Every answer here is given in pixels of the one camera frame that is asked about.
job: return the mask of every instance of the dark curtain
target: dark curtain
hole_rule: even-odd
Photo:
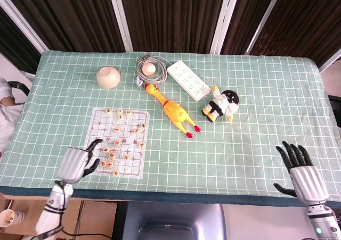
[[[40,53],[2,8],[0,8],[0,53],[19,70],[36,73]]]
[[[244,55],[271,0],[237,0],[221,54]]]
[[[341,0],[278,0],[252,55],[311,58],[320,67],[341,48]]]
[[[223,0],[122,0],[135,51],[209,53]]]
[[[53,50],[123,52],[111,0],[11,0]]]

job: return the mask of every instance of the green grid tablecloth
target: green grid tablecloth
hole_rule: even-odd
[[[151,53],[183,60],[209,86],[235,90],[240,110],[233,122],[208,122],[201,109],[168,77],[160,91],[177,101],[202,128],[188,139],[156,99],[135,83],[136,60],[145,53],[43,54],[13,141],[0,164],[0,185],[51,188],[67,147],[83,147],[92,108],[123,107],[150,113],[142,179],[91,175],[76,188],[279,196],[273,183],[292,187],[275,146],[305,146],[321,169],[334,201],[341,201],[341,141],[320,74],[309,59]],[[101,89],[100,67],[114,65],[119,85]]]

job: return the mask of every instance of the robotic hand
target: robotic hand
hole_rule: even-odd
[[[283,162],[293,182],[294,189],[286,189],[275,183],[281,193],[297,197],[308,205],[308,217],[319,240],[341,240],[340,227],[334,212],[323,204],[329,198],[326,185],[316,166],[313,165],[307,150],[298,145],[282,142],[287,153],[280,147]]]
[[[102,141],[102,139],[94,140],[86,150],[71,147],[66,150],[57,172],[61,180],[55,182],[56,185],[52,189],[36,226],[38,239],[52,239],[53,235],[63,230],[62,215],[74,192],[72,184],[79,182],[97,168],[99,159],[96,159],[91,167],[85,169],[96,145]]]

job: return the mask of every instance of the white power strip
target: white power strip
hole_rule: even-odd
[[[199,102],[211,89],[183,61],[177,61],[167,68],[169,75],[193,98]]]

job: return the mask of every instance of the yellow rubber chicken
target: yellow rubber chicken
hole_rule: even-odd
[[[193,134],[188,132],[182,126],[182,122],[184,122],[185,120],[188,121],[192,126],[194,126],[194,129],[197,132],[201,131],[201,129],[194,123],[194,121],[190,118],[190,116],[187,114],[187,112],[183,108],[181,108],[180,105],[178,105],[177,103],[172,102],[172,101],[167,100],[166,98],[164,98],[162,96],[162,94],[159,92],[159,89],[155,85],[153,85],[153,84],[146,84],[144,88],[145,88],[145,90],[147,91],[148,94],[154,96],[157,100],[159,100],[159,102],[164,107],[164,112],[169,117],[171,122],[178,129],[183,131],[183,133],[185,135],[187,135],[188,138],[192,138]]]

